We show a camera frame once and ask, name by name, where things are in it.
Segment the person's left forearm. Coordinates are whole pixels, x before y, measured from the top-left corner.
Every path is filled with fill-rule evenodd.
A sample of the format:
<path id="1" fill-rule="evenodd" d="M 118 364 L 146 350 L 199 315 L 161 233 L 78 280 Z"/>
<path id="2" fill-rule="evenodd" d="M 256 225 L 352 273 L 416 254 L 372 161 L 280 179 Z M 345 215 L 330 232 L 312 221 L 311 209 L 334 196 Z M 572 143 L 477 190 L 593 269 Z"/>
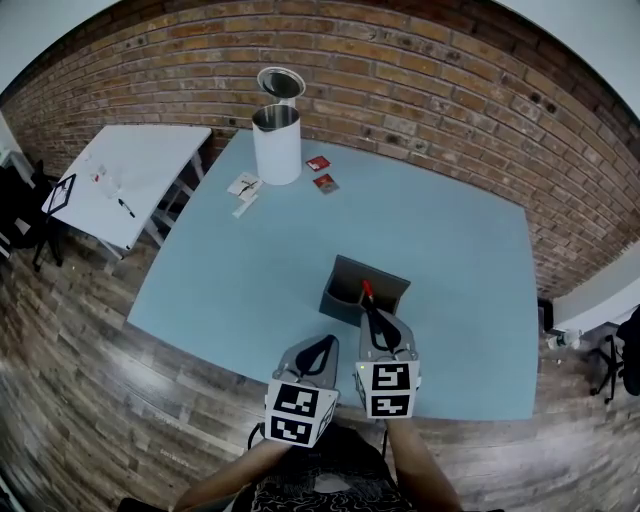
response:
<path id="1" fill-rule="evenodd" d="M 291 448 L 292 445 L 274 440 L 260 441 L 235 461 L 191 486 L 177 500 L 173 512 L 193 512 L 236 495 L 263 478 Z"/>

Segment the person's black patterned shirt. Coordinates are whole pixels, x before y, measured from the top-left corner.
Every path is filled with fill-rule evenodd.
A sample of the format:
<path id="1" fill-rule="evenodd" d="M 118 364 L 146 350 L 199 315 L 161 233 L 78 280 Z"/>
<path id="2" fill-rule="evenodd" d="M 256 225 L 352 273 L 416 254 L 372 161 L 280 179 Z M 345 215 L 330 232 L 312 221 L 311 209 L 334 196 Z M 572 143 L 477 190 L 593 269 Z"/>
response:
<path id="1" fill-rule="evenodd" d="M 312 448 L 293 447 L 236 500 L 234 512 L 415 512 L 380 452 L 330 425 Z"/>

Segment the dark grey divided box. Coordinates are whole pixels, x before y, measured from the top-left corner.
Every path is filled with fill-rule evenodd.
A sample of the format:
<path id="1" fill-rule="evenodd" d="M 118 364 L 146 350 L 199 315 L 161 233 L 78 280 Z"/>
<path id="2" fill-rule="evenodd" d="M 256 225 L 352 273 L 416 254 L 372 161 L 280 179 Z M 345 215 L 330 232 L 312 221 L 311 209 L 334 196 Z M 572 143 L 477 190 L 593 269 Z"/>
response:
<path id="1" fill-rule="evenodd" d="M 395 314 L 402 296 L 411 282 L 337 255 L 325 285 L 319 311 L 336 320 L 359 327 L 365 309 L 362 306 L 361 281 L 368 280 L 373 288 L 376 308 Z"/>

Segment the clear water bottle red label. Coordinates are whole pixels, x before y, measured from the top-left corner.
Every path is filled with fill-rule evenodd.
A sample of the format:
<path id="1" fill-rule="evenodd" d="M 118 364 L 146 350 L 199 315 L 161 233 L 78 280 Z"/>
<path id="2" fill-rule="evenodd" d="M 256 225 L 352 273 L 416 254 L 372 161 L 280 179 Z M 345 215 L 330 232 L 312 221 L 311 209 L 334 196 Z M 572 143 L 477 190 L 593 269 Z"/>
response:
<path id="1" fill-rule="evenodd" d="M 122 190 L 123 170 L 119 165 L 90 162 L 90 179 L 108 199 L 117 197 Z"/>

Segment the white printed card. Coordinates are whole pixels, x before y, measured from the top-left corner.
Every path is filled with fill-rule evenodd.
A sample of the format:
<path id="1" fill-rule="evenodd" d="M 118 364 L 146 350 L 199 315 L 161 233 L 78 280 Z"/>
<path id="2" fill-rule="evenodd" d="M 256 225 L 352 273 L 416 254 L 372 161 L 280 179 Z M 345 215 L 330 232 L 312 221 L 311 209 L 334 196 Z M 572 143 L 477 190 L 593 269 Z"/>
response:
<path id="1" fill-rule="evenodd" d="M 263 181 L 259 177 L 243 172 L 227 188 L 227 191 L 243 201 L 247 201 L 259 190 L 262 184 Z"/>

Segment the white side table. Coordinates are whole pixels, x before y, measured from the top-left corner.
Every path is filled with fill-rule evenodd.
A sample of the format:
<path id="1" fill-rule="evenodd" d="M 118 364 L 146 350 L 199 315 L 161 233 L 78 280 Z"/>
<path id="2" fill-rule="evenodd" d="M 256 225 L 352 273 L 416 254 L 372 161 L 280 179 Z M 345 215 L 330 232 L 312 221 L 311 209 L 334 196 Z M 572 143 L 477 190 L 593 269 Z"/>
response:
<path id="1" fill-rule="evenodd" d="M 180 178 L 187 166 L 193 167 L 198 182 L 204 179 L 200 149 L 211 135 L 209 128 L 186 125 L 108 125 L 57 182 L 76 175 L 67 206 L 48 215 L 50 193 L 41 210 L 96 238 L 118 259 L 122 251 L 133 248 L 142 233 L 161 245 L 163 239 L 155 222 L 173 226 L 169 209 L 178 198 L 194 194 L 195 188 Z M 91 181 L 90 162 L 122 167 L 122 190 L 117 197 L 106 198 Z M 118 204 L 118 198 L 136 218 Z"/>

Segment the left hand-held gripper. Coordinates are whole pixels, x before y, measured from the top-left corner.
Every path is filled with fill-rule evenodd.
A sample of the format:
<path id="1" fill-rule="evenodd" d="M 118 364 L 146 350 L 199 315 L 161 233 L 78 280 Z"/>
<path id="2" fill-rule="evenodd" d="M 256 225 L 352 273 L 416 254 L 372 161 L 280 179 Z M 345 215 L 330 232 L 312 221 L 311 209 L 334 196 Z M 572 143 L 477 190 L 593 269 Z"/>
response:
<path id="1" fill-rule="evenodd" d="M 339 341 L 328 335 L 308 338 L 285 351 L 265 397 L 265 438 L 298 447 L 315 446 L 340 396 L 336 389 L 338 358 Z"/>

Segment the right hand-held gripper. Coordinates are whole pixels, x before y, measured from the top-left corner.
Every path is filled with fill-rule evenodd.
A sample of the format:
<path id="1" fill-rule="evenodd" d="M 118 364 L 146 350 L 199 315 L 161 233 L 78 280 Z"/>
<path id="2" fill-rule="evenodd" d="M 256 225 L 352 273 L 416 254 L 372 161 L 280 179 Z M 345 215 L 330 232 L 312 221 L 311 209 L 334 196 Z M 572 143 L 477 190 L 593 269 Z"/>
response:
<path id="1" fill-rule="evenodd" d="M 354 378 L 368 418 L 412 417 L 421 371 L 411 329 L 386 311 L 367 309 Z"/>

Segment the black office chair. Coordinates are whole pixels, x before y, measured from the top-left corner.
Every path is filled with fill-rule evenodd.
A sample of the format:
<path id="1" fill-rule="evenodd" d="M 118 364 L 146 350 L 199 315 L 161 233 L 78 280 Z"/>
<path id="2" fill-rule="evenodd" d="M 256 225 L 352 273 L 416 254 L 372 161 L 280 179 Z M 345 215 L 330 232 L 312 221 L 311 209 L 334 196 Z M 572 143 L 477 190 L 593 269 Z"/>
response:
<path id="1" fill-rule="evenodd" d="M 42 249 L 49 244 L 58 267 L 63 264 L 59 246 L 61 223 L 41 210 L 53 190 L 54 177 L 44 172 L 44 163 L 35 163 L 31 188 L 14 166 L 0 166 L 0 233 L 15 249 L 36 249 L 32 264 L 36 272 Z"/>

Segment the white electric kettle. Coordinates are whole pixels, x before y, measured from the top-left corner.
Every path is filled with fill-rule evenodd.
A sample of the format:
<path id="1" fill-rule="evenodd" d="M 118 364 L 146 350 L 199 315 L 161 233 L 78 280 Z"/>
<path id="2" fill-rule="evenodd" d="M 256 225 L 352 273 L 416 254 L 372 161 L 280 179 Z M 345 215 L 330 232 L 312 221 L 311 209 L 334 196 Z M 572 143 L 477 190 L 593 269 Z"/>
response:
<path id="1" fill-rule="evenodd" d="M 251 119 L 258 177 L 269 185 L 289 185 L 302 171 L 301 119 L 296 100 L 304 94 L 306 83 L 284 67 L 262 69 L 257 82 L 274 100 Z"/>

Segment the person's right forearm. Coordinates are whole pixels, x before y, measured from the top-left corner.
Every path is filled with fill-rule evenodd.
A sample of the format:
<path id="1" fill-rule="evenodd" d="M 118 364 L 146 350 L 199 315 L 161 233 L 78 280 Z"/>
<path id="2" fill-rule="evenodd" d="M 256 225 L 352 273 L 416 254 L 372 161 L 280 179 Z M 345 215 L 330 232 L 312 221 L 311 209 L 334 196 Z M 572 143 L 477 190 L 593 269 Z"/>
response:
<path id="1" fill-rule="evenodd" d="M 398 487 L 417 512 L 462 512 L 460 499 L 412 419 L 385 421 Z"/>

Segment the white desk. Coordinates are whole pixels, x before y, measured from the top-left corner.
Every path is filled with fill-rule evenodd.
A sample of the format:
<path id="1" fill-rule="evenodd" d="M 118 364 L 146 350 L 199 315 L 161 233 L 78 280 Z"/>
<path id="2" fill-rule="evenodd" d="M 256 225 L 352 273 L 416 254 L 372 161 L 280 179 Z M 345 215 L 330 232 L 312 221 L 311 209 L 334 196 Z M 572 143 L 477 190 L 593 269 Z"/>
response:
<path id="1" fill-rule="evenodd" d="M 588 332 L 640 305 L 640 240 L 553 305 L 553 328 Z"/>

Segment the black swivel chair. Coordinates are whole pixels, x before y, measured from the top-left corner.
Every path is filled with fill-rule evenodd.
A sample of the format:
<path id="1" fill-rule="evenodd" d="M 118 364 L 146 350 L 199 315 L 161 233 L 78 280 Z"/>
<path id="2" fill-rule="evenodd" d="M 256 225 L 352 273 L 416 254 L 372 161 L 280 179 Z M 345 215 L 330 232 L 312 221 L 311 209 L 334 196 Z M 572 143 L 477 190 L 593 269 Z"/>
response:
<path id="1" fill-rule="evenodd" d="M 628 394 L 640 397 L 640 305 L 619 325 L 614 335 L 605 337 L 605 342 L 609 345 L 608 353 L 601 347 L 587 353 L 589 357 L 604 361 L 607 368 L 602 382 L 590 389 L 590 395 L 599 395 L 606 385 L 610 385 L 610 394 L 604 399 L 604 404 L 608 405 L 615 397 L 616 381 L 620 379 Z"/>

